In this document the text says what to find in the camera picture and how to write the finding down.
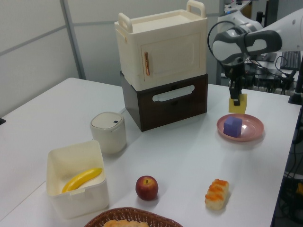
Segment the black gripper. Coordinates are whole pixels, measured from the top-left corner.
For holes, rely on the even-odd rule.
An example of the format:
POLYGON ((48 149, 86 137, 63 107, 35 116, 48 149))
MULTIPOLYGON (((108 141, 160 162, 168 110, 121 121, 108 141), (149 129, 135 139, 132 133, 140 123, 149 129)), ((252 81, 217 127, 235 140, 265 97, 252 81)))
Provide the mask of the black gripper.
POLYGON ((232 63, 224 64, 224 73, 230 79, 230 98, 234 106, 240 106, 240 94, 242 94, 242 80, 239 77, 245 74, 244 59, 236 59, 232 63))

